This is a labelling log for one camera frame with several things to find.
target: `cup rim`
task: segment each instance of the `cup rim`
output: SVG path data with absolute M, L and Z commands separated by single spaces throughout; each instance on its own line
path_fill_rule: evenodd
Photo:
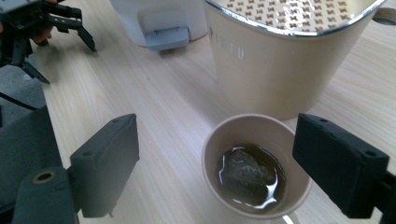
M 280 125 L 282 128 L 285 128 L 287 131 L 291 132 L 293 135 L 295 135 L 295 132 L 289 128 L 286 124 L 282 123 L 280 120 L 278 119 L 274 119 L 270 116 L 266 116 L 266 115 L 262 115 L 262 114 L 254 114 L 254 113 L 246 113 L 246 114 L 240 114 L 240 115 L 236 115 L 236 116 L 232 116 L 229 117 L 225 120 L 223 120 L 221 123 L 219 123 L 210 133 L 210 135 L 206 138 L 205 143 L 204 143 L 204 147 L 203 147 L 203 152 L 202 152 L 202 156 L 201 156 L 201 164 L 202 164 L 202 169 L 204 172 L 204 178 L 205 178 L 205 182 L 207 184 L 207 186 L 209 187 L 211 193 L 219 200 L 219 202 L 221 202 L 221 204 L 223 204 L 224 206 L 228 207 L 229 209 L 233 210 L 236 214 L 239 214 L 243 217 L 250 217 L 250 218 L 256 218 L 256 219 L 274 219 L 274 218 L 279 218 L 279 217 L 283 217 L 287 214 L 292 213 L 294 210 L 296 210 L 299 206 L 301 206 L 303 204 L 303 202 L 305 201 L 306 197 L 309 195 L 309 191 L 311 190 L 312 187 L 312 178 L 310 176 L 308 176 L 308 183 L 306 185 L 306 188 L 304 190 L 304 193 L 301 195 L 300 199 L 290 208 L 286 209 L 286 210 L 282 210 L 279 212 L 275 212 L 273 214 L 251 214 L 248 212 L 244 212 L 242 210 L 239 210 L 235 207 L 233 207 L 232 205 L 230 205 L 229 203 L 225 202 L 224 199 L 222 199 L 219 194 L 217 193 L 217 191 L 215 190 L 215 188 L 210 184 L 209 181 L 209 177 L 207 175 L 207 170 L 206 170 L 206 166 L 205 166 L 205 154 L 206 154 L 206 148 L 207 148 L 207 144 L 210 141 L 210 139 L 213 136 L 213 133 L 215 133 L 219 128 L 221 128 L 222 126 L 224 126 L 225 124 L 227 124 L 228 122 L 232 121 L 232 120 L 236 120 L 236 119 L 241 119 L 241 118 L 260 118 L 260 119 L 268 119 L 278 125 Z
M 263 24 L 261 22 L 257 22 L 254 20 L 249 19 L 248 17 L 239 15 L 236 12 L 233 12 L 232 10 L 222 7 L 220 4 L 218 4 L 215 0 L 205 0 L 205 2 L 219 11 L 220 13 L 233 18 L 237 21 L 240 21 L 244 24 L 247 24 L 252 27 L 259 28 L 261 30 L 264 30 L 265 32 L 268 32 L 270 34 L 275 34 L 275 35 L 282 35 L 282 36 L 291 36 L 291 37 L 317 37 L 317 36 L 322 36 L 322 35 L 330 35 L 333 33 L 336 33 L 338 31 L 344 30 L 350 25 L 361 21 L 362 19 L 368 17 L 369 15 L 372 15 L 374 12 L 376 12 L 377 9 L 379 9 L 387 0 L 374 0 L 370 6 L 365 8 L 363 11 L 359 12 L 358 14 L 355 15 L 354 18 L 350 19 L 349 21 L 345 21 L 341 24 L 338 24 L 334 26 L 333 28 L 329 28 L 323 31 L 315 31 L 315 32 L 303 32 L 303 31 L 292 31 L 292 30 L 282 30 L 279 28 L 275 28 L 266 24 Z

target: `light wood grain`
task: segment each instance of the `light wood grain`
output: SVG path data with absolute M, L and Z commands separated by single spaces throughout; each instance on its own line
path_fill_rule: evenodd
M 132 43 L 108 0 L 66 1 L 82 9 L 94 36 L 90 52 L 76 32 L 53 32 L 35 48 L 64 167 L 69 156 L 115 117 L 136 113 L 141 160 L 114 218 L 81 223 L 282 223 L 240 217 L 211 195 L 201 169 L 205 139 L 239 112 L 221 96 L 209 38 L 158 53 Z M 386 3 L 396 8 L 395 1 Z M 396 173 L 396 27 L 370 22 L 356 46 L 307 113 L 329 119 L 391 157 Z M 295 129 L 296 119 L 284 121 Z M 349 220 L 314 185 L 291 215 L 295 223 L 377 223 Z

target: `tea bag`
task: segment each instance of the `tea bag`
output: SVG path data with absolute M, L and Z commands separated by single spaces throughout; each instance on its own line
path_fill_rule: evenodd
M 225 156 L 223 164 L 219 177 L 224 189 L 235 200 L 252 205 L 265 201 L 268 194 L 266 186 L 275 182 L 275 174 L 243 150 L 235 150 Z

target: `tea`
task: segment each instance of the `tea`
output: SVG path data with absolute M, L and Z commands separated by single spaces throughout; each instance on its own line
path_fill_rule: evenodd
M 278 207 L 287 191 L 280 163 L 267 149 L 256 145 L 227 150 L 218 160 L 216 176 L 222 197 L 249 213 Z

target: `beige cup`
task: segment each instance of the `beige cup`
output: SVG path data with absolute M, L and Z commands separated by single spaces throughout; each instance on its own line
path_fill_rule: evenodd
M 244 113 L 305 112 L 384 1 L 205 0 L 225 97 Z
M 224 120 L 207 138 L 202 165 L 205 181 L 216 198 L 237 214 L 253 218 L 283 217 L 295 210 L 306 198 L 311 178 L 292 157 L 294 132 L 280 121 L 259 114 L 243 114 Z M 280 206 L 265 213 L 242 211 L 224 199 L 216 174 L 218 159 L 225 151 L 240 144 L 254 144 L 268 149 L 285 172 L 287 190 Z

